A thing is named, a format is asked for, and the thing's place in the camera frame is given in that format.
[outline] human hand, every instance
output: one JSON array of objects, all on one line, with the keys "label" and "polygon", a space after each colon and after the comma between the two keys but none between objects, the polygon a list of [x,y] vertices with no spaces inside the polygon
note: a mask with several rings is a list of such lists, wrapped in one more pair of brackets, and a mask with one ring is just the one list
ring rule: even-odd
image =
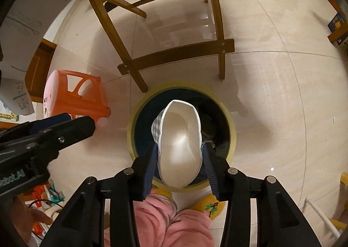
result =
[{"label": "human hand", "polygon": [[110,228],[104,230],[104,247],[110,247]]},{"label": "human hand", "polygon": [[22,200],[21,195],[15,198],[10,207],[9,215],[13,226],[25,243],[28,243],[31,238],[34,223],[52,224],[52,219],[44,212],[32,208],[29,209]]}]

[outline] white pipe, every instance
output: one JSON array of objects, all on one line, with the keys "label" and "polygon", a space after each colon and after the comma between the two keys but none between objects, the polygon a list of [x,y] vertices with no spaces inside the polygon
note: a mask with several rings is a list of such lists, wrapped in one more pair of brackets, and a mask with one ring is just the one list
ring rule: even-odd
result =
[{"label": "white pipe", "polygon": [[323,220],[323,222],[326,224],[326,226],[330,229],[332,234],[338,239],[341,236],[341,234],[337,230],[337,228],[332,224],[332,222],[327,218],[327,216],[325,216],[324,213],[318,208],[318,206],[315,205],[312,202],[312,200],[309,199],[308,197],[306,197],[306,199],[304,201],[307,202],[313,208],[313,210],[316,211],[316,213],[319,215],[319,217]]}]

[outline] cable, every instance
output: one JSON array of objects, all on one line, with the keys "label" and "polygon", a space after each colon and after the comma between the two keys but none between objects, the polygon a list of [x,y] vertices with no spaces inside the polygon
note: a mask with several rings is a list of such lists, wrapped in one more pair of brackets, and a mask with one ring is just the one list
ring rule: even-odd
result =
[{"label": "cable", "polygon": [[41,238],[40,236],[36,235],[35,233],[32,232],[32,234],[34,234],[37,238],[39,238],[41,241],[43,241],[43,238]]},{"label": "cable", "polygon": [[33,202],[30,203],[30,205],[28,206],[28,208],[30,208],[30,207],[31,207],[32,205],[34,205],[35,203],[41,202],[41,201],[43,201],[43,202],[48,202],[48,203],[50,203],[50,204],[56,204],[57,206],[59,206],[59,207],[61,207],[61,208],[63,209],[63,206],[62,206],[62,205],[59,205],[59,204],[57,204],[57,203],[54,202],[54,201],[46,200],[46,199],[38,199],[38,200],[35,200],[35,201],[33,201]]}]

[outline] wooden chair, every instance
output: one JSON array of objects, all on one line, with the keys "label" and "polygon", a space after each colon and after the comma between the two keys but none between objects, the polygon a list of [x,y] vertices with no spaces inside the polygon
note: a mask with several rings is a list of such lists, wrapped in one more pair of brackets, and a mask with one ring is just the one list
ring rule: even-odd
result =
[{"label": "wooden chair", "polygon": [[148,87],[144,79],[140,75],[139,70],[153,66],[158,66],[168,62],[175,62],[179,60],[201,57],[206,55],[218,55],[219,78],[221,80],[225,79],[225,54],[234,52],[234,40],[224,38],[219,0],[211,0],[215,21],[216,40],[205,41],[176,48],[170,48],[149,55],[144,55],[135,59],[131,58],[126,47],[124,46],[119,34],[116,31],[116,28],[114,27],[110,17],[107,14],[107,11],[103,6],[103,2],[111,2],[143,18],[146,18],[146,12],[139,9],[138,6],[150,3],[155,0],[140,0],[133,4],[128,3],[124,0],[89,1],[107,36],[109,37],[112,45],[114,46],[115,50],[117,51],[123,62],[118,66],[120,73],[122,75],[126,75],[129,73],[133,77],[134,81],[136,82],[136,84],[142,92],[147,92]]}]

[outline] plaid fabric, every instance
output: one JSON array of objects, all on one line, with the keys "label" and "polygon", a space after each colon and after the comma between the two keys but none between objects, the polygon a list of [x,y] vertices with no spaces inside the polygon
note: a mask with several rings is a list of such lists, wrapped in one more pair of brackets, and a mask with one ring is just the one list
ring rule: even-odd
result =
[{"label": "plaid fabric", "polygon": [[156,117],[156,119],[154,120],[154,122],[151,125],[151,132],[152,132],[152,136],[154,137],[154,141],[158,144],[158,138],[159,135],[161,133],[161,119],[162,119],[162,115],[165,109],[161,110],[161,112],[159,113],[159,115]]}]

